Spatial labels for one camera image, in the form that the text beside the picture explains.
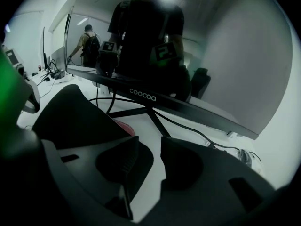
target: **monitor stand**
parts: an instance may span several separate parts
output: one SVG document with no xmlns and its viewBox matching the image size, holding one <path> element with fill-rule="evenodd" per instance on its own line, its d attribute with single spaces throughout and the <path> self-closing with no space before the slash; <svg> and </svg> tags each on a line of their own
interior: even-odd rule
<svg viewBox="0 0 301 226">
<path fill-rule="evenodd" d="M 159 118 L 156 116 L 154 110 L 152 108 L 137 108 L 137 109 L 131 109 L 131 110 L 125 110 L 125 111 L 119 111 L 119 112 L 112 112 L 108 113 L 108 116 L 111 118 L 117 118 L 117 117 L 125 117 L 125 116 L 131 116 L 131 115 L 141 115 L 141 114 L 148 114 L 151 118 L 152 122 L 156 125 L 162 136 L 164 137 L 171 137 L 168 131 L 165 129 Z"/>
</svg>

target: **coocaa logo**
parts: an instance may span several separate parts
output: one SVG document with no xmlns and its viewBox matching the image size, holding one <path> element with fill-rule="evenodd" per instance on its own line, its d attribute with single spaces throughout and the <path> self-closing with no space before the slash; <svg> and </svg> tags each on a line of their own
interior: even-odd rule
<svg viewBox="0 0 301 226">
<path fill-rule="evenodd" d="M 139 96 L 142 96 L 142 97 L 147 98 L 147 99 L 152 100 L 152 101 L 157 100 L 157 98 L 155 96 L 151 96 L 151 95 L 148 95 L 146 93 L 142 93 L 141 91 L 130 89 L 130 92 L 134 95 L 139 95 Z"/>
</svg>

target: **ceiling light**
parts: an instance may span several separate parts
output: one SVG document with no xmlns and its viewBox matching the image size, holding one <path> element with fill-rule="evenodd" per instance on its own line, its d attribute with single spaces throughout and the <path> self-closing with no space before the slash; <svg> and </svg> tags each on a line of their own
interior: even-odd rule
<svg viewBox="0 0 301 226">
<path fill-rule="evenodd" d="M 10 32 L 10 29 L 9 29 L 9 26 L 8 26 L 8 24 L 7 24 L 7 25 L 5 25 L 5 30 L 6 30 L 6 32 Z"/>
<path fill-rule="evenodd" d="M 84 21 L 88 20 L 87 17 L 85 17 L 83 20 L 81 20 L 77 25 L 81 25 Z"/>
</svg>

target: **desk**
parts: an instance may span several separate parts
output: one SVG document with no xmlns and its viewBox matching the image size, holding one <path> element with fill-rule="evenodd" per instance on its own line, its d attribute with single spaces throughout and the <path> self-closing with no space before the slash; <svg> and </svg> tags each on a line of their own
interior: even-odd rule
<svg viewBox="0 0 301 226">
<path fill-rule="evenodd" d="M 45 72 L 40 72 L 38 75 L 35 75 L 32 80 L 35 83 L 39 83 L 41 81 L 40 76 L 42 74 L 45 74 Z M 29 114 L 27 112 L 23 112 L 20 114 L 19 119 L 17 121 L 17 124 L 21 128 L 25 128 L 27 125 L 34 125 L 36 119 L 38 118 L 41 111 L 44 110 L 45 106 L 48 104 L 48 102 L 65 86 L 69 84 L 76 84 L 79 86 L 81 92 L 87 99 L 96 98 L 96 90 L 99 88 L 96 88 L 91 81 L 88 81 L 83 78 L 75 78 L 70 74 L 67 74 L 64 78 L 55 81 L 54 79 L 51 79 L 48 82 L 43 82 L 38 86 L 40 97 L 42 97 L 44 94 L 46 94 L 43 98 L 40 99 L 40 111 L 36 114 Z M 100 100 L 98 102 L 99 108 L 103 111 L 106 111 L 108 107 L 110 106 L 111 101 L 110 100 Z M 115 101 L 114 106 L 111 110 L 111 112 L 116 111 L 123 111 L 128 109 L 134 109 L 142 107 L 141 105 L 137 105 L 134 103 L 124 102 L 124 101 Z M 255 149 L 252 144 L 252 140 L 246 138 L 246 137 L 235 137 L 235 138 L 228 138 L 226 134 L 222 131 L 207 127 L 205 125 L 201 125 L 192 121 L 189 121 L 187 119 L 157 110 L 164 116 L 170 118 L 171 120 L 174 120 L 182 125 L 194 128 L 196 130 L 199 130 L 203 132 L 206 136 L 208 136 L 211 140 L 213 140 L 216 143 L 219 143 L 224 146 L 235 146 L 237 148 L 249 150 L 252 152 L 255 152 Z M 190 141 L 196 144 L 205 145 L 206 141 L 198 134 L 180 128 L 172 123 L 169 123 L 168 121 L 160 118 L 160 121 L 165 126 L 167 131 L 170 133 L 171 137 L 182 139 L 186 141 Z M 118 118 L 119 121 L 126 123 L 130 125 L 133 130 L 135 131 L 135 134 L 139 136 L 140 142 L 145 144 L 154 156 L 154 164 L 149 171 L 144 183 L 142 184 L 141 188 L 139 189 L 137 195 L 131 202 L 131 209 L 133 211 L 134 215 L 134 222 L 139 222 L 141 219 L 151 210 L 151 208 L 157 203 L 157 201 L 160 199 L 160 190 L 161 190 L 161 181 L 165 179 L 165 168 L 164 164 L 161 160 L 160 153 L 161 153 L 161 134 L 158 131 L 157 127 L 153 124 L 151 119 L 148 115 L 142 114 L 142 115 L 135 115 L 135 116 L 128 116 L 128 117 L 122 117 Z M 229 154 L 237 157 L 237 151 L 233 149 L 225 149 Z M 264 171 L 263 171 L 263 165 L 259 162 L 259 160 L 256 158 L 252 162 L 252 169 L 257 171 L 260 175 L 263 177 Z"/>
</svg>

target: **monitor screen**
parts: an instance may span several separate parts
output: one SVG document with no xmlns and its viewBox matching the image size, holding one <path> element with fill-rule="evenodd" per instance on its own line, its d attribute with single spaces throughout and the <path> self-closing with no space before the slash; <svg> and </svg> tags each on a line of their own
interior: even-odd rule
<svg viewBox="0 0 301 226">
<path fill-rule="evenodd" d="M 41 58 L 43 61 L 42 67 L 47 69 L 49 64 L 47 63 L 47 55 L 46 55 L 45 49 L 44 49 L 44 36 L 45 36 L 45 27 L 43 27 L 43 31 L 42 31 L 40 51 L 42 52 L 42 55 L 41 55 Z"/>
<path fill-rule="evenodd" d="M 11 50 L 7 50 L 6 52 L 6 55 L 8 57 L 8 59 L 10 60 L 11 64 L 12 65 L 16 65 L 19 63 L 16 55 L 15 55 L 15 52 L 11 49 Z"/>
<path fill-rule="evenodd" d="M 59 48 L 51 55 L 51 59 L 53 59 L 56 63 L 57 69 L 65 70 L 65 54 L 64 54 L 64 46 Z"/>
<path fill-rule="evenodd" d="M 292 65 L 274 0 L 88 1 L 67 24 L 70 73 L 226 133 L 257 138 L 273 117 Z"/>
</svg>

